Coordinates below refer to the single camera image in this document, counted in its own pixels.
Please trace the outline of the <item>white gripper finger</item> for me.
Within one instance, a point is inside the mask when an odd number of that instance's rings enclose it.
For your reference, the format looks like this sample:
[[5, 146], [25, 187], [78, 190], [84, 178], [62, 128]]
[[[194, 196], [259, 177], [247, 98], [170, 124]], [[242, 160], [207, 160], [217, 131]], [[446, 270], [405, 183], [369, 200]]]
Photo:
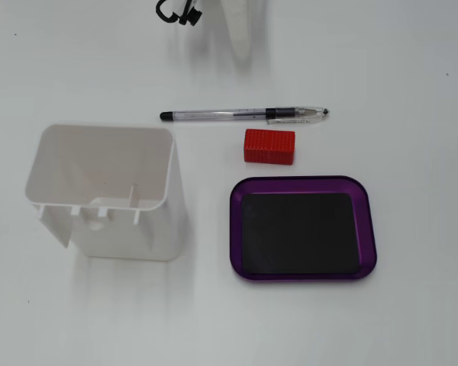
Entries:
[[248, 66], [253, 53], [254, 1], [222, 0], [221, 7], [234, 58], [242, 66]]

